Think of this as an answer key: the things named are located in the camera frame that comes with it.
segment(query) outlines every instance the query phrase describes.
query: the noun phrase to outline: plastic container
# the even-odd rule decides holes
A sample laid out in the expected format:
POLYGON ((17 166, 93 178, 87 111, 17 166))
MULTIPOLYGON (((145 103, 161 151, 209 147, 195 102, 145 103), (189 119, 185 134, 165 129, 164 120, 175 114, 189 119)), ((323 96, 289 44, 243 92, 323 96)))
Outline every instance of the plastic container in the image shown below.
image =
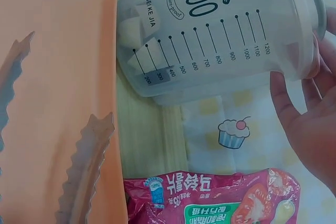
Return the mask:
POLYGON ((252 88, 269 71, 302 79, 325 11, 323 0, 119 0, 117 57, 136 92, 159 104, 252 88))

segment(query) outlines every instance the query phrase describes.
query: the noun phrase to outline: measurement markings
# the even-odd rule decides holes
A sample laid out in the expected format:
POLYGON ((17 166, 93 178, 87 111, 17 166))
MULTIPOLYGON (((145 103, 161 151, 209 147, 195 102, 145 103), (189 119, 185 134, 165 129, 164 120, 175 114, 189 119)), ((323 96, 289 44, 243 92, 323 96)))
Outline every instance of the measurement markings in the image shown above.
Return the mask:
POLYGON ((187 49, 188 49, 188 52, 189 52, 190 58, 191 58, 191 60, 194 60, 194 59, 193 59, 193 56, 191 55, 191 52, 190 52, 190 49, 189 49, 189 46, 188 46, 187 40, 185 39, 184 32, 182 31, 182 32, 181 32, 181 34, 182 34, 182 36, 183 36, 183 38, 184 38, 184 42, 185 42, 185 45, 187 46, 187 49))
POLYGON ((240 34, 241 34, 241 38, 243 39, 243 43, 244 43, 244 46, 245 46, 245 39, 244 39, 244 35, 243 35, 243 32, 241 31, 241 27, 240 27, 240 23, 239 23, 239 19, 238 19, 238 15, 235 16, 236 20, 237 20, 237 23, 238 23, 238 26, 239 26, 239 30, 240 30, 240 34))
POLYGON ((157 71, 158 69, 156 68, 156 65, 155 65, 155 63, 154 63, 154 60, 153 60, 153 58, 152 58, 152 55, 151 55, 151 52, 149 52, 148 44, 146 44, 146 45, 145 45, 145 47, 147 48, 147 51, 148 51, 149 57, 151 57, 151 60, 152 60, 152 62, 153 62, 153 65, 154 65, 154 67, 155 67, 155 70, 157 71))
POLYGON ((216 46, 215 46, 214 40, 213 40, 213 38, 212 38, 212 34, 211 34, 211 31, 210 31, 210 28, 209 28, 209 24, 205 24, 205 26, 208 28, 209 35, 210 35, 210 38, 211 38, 211 41, 212 41, 212 45, 214 45, 215 52, 217 53, 217 49, 216 49, 216 46))
POLYGON ((245 13, 245 15, 247 16, 247 18, 248 18, 248 22, 250 23, 250 27, 251 27, 251 31, 252 31, 252 35, 253 35, 254 43, 256 43, 256 37, 254 36, 254 32, 253 32, 253 28, 252 28, 251 20, 250 20, 250 17, 249 17, 249 13, 245 13))
POLYGON ((180 59, 179 59, 179 57, 178 57, 178 55, 177 55, 177 52, 176 52, 176 49, 175 49, 175 46, 174 46, 174 43, 173 43, 172 36, 169 35, 168 38, 170 39, 170 42, 172 43, 172 46, 173 46, 173 48, 174 48, 174 52, 175 52, 175 55, 176 55, 176 57, 177 57, 177 59, 178 59, 178 62, 181 64, 181 61, 180 61, 180 59))
POLYGON ((220 21, 221 23, 222 23, 222 25, 223 25, 223 28, 224 28, 224 32, 225 32, 225 36, 226 36, 226 39, 227 39, 227 43, 229 44, 229 48, 230 48, 230 50, 231 50, 231 44, 230 44, 230 41, 229 41, 229 37, 227 36, 227 33, 226 33, 226 29, 225 29, 225 25, 224 25, 224 20, 223 19, 221 19, 221 21, 220 21))
POLYGON ((162 48, 162 45, 161 45, 161 40, 158 39, 157 42, 159 43, 160 48, 161 48, 161 51, 162 51, 162 53, 163 53, 163 56, 164 56, 164 58, 166 59, 166 62, 167 62, 168 67, 170 68, 171 66, 169 65, 168 60, 167 60, 167 57, 166 57, 166 54, 165 54, 164 51, 163 51, 163 48, 162 48))
POLYGON ((141 66, 141 64, 140 64, 140 62, 139 62, 138 55, 137 55, 137 53, 136 53, 136 50, 135 50, 135 49, 133 49, 133 53, 135 54, 136 60, 137 60, 137 61, 138 61, 138 63, 139 63, 139 66, 140 66, 140 68, 141 68, 141 71, 143 72, 143 75, 145 75, 145 72, 143 71, 143 68, 142 68, 142 66, 141 66))
POLYGON ((264 38, 265 38, 265 40, 266 40, 266 34, 265 34, 265 30, 264 30, 263 21, 261 20, 260 10, 257 9, 256 12, 257 12, 257 14, 258 14, 258 16, 259 16, 260 24, 261 24, 261 27, 262 27, 262 30, 263 30, 262 32, 264 33, 264 38))
POLYGON ((195 33, 196 33, 196 37, 197 37, 198 43, 199 43, 199 45, 200 45, 200 47, 201 47, 202 54, 203 54, 203 56, 205 57, 205 54, 204 54, 204 51, 203 51, 203 47, 202 47, 202 44, 201 44, 201 42, 200 42, 200 38, 198 37, 197 28, 196 28, 196 27, 194 27, 194 29, 193 29, 193 30, 194 30, 194 31, 195 31, 195 33))

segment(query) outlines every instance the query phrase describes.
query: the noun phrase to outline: cherry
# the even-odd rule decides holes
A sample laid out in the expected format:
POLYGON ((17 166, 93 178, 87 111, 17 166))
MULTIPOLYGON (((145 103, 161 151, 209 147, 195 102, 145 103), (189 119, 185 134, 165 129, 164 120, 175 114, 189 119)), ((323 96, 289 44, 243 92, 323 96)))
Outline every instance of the cherry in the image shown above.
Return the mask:
POLYGON ((245 127, 246 127, 246 123, 245 123, 244 121, 238 121, 238 122, 236 123, 236 127, 237 127, 237 129, 239 129, 239 130, 243 130, 243 129, 245 129, 245 127))

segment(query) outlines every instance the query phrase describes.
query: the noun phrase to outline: red tomato image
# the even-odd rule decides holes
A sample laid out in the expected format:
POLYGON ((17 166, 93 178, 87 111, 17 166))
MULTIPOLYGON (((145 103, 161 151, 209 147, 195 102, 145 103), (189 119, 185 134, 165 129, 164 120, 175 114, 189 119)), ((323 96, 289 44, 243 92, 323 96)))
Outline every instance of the red tomato image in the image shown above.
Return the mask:
POLYGON ((288 175, 278 169, 269 169, 267 176, 268 190, 277 196, 285 196, 289 194, 289 181, 288 175))
POLYGON ((245 194, 243 201, 231 218, 231 224, 253 223, 269 218, 272 210, 267 200, 267 189, 263 184, 256 184, 245 194))

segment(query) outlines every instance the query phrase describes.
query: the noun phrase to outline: green label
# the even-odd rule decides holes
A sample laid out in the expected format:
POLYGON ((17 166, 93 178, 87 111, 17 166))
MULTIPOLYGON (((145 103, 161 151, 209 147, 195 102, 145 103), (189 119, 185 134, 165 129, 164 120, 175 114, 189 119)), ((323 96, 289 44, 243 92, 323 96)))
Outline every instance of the green label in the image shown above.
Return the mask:
POLYGON ((239 204, 188 205, 184 208, 185 224, 230 224, 239 204))

